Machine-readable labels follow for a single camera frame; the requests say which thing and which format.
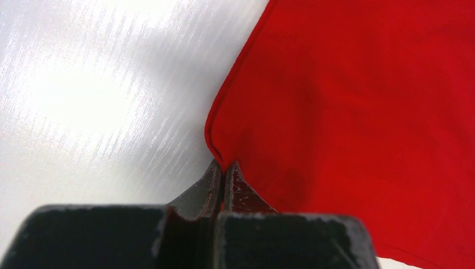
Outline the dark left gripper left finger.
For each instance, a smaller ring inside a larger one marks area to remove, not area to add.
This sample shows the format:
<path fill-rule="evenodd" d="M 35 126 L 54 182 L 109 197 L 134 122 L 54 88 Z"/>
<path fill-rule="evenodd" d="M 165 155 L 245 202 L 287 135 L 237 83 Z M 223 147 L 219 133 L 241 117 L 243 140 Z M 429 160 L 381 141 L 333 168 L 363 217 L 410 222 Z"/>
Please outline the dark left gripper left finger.
<path fill-rule="evenodd" d="M 212 160 L 203 176 L 167 205 L 184 219 L 200 219 L 214 214 L 221 196 L 222 169 Z"/>

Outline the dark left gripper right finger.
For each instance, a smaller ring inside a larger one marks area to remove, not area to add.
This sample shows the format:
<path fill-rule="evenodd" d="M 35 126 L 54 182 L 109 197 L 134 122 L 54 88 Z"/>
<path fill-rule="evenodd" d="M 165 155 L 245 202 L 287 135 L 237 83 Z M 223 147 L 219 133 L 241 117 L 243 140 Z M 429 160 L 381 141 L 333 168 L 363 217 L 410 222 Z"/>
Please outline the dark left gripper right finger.
<path fill-rule="evenodd" d="M 224 194 L 222 209 L 224 211 L 277 213 L 277 211 L 245 180 L 237 161 L 234 161 L 228 167 L 223 183 Z"/>

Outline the red t-shirt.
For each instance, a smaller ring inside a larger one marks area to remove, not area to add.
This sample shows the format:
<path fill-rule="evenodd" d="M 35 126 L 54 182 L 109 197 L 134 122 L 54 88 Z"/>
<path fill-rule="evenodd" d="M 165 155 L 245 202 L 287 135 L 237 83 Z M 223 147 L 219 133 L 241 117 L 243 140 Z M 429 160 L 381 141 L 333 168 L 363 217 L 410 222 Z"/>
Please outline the red t-shirt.
<path fill-rule="evenodd" d="M 270 1 L 205 126 L 276 210 L 359 218 L 379 257 L 474 267 L 474 2 Z"/>

